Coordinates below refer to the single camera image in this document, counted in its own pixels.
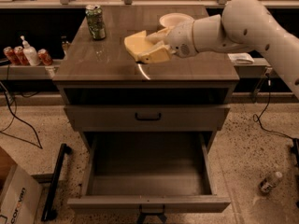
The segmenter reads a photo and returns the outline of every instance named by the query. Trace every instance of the concrete floor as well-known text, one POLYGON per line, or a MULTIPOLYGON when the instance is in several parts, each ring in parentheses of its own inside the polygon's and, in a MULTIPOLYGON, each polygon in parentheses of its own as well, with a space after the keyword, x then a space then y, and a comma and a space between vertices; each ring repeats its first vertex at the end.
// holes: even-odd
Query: concrete floor
MULTIPOLYGON (((184 224, 298 224, 298 168, 290 153, 292 140, 265 133, 252 116, 265 107, 263 104, 232 104, 231 111, 209 152, 213 180, 220 196, 229 196, 232 203, 219 214, 168 214, 166 223, 184 224), (280 170, 283 180, 268 196, 259 193, 257 186, 265 175, 280 170)), ((78 133, 74 132, 64 114, 62 104, 47 105, 28 102, 18 105, 17 115, 36 128, 43 149, 21 140, 0 134, 0 146, 30 175, 52 173, 60 144, 73 149, 64 159, 61 180, 53 207, 58 211, 49 223, 135 223, 137 215, 75 215, 67 199, 78 197, 84 168, 89 158, 78 133)), ((11 116, 0 97, 0 129, 9 124, 11 116)), ((263 125, 293 137, 299 137, 299 104, 271 104, 264 113, 263 125)), ((36 143, 34 133, 23 123, 14 120, 7 133, 36 143)), ((36 213, 40 221, 48 188, 45 186, 36 213)), ((157 217, 147 217, 145 223, 161 223, 157 217)))

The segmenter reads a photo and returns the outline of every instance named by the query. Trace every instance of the soda can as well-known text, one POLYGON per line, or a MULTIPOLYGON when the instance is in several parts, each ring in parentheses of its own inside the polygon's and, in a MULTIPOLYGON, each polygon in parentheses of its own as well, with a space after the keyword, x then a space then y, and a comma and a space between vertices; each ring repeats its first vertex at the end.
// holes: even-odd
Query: soda can
POLYGON ((26 65, 26 64, 29 64, 29 62, 28 62, 23 50, 24 50, 24 48, 22 46, 18 46, 18 47, 15 47, 14 52, 15 52, 16 56, 19 58, 20 63, 26 65))
POLYGON ((20 64, 20 60, 16 56, 15 52, 13 51, 12 47, 7 47, 3 49, 3 53, 9 59, 12 64, 20 64))
POLYGON ((53 59, 46 49, 40 49, 37 54, 43 64, 51 65, 53 63, 53 59))
POLYGON ((90 34, 94 40, 102 40, 106 37, 106 27, 103 20, 103 10, 99 5, 87 5, 86 20, 90 34))

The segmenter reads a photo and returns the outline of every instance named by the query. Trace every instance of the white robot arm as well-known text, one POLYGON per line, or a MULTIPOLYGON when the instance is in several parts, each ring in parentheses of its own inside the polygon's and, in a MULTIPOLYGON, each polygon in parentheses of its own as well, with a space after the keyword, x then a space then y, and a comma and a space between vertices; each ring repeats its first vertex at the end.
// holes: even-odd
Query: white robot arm
POLYGON ((182 22, 163 40, 179 57, 207 50, 256 50, 299 98, 299 40, 283 29, 258 0, 232 0, 222 16, 182 22))

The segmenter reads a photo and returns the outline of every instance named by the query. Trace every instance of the green can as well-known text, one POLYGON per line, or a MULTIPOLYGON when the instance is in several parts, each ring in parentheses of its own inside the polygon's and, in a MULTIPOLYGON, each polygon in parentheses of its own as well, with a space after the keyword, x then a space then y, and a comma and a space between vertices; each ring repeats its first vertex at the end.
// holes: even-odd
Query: green can
POLYGON ((103 20, 103 10, 99 5, 87 5, 86 19, 90 34, 94 40, 102 40, 106 37, 106 27, 103 20))

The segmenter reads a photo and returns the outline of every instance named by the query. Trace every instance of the red can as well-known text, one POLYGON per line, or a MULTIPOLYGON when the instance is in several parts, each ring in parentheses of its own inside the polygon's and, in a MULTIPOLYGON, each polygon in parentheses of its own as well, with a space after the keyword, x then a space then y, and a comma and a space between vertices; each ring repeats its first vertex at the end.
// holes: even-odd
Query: red can
POLYGON ((26 64, 29 64, 29 62, 28 62, 23 50, 24 50, 24 48, 22 46, 18 46, 14 49, 16 56, 20 60, 20 63, 26 65, 26 64))
POLYGON ((4 48, 3 53, 6 55, 6 57, 12 64, 20 64, 20 60, 16 56, 15 52, 13 52, 12 47, 4 48))
POLYGON ((43 64, 51 65, 53 63, 53 59, 50 57, 46 49, 40 49, 37 54, 43 64))

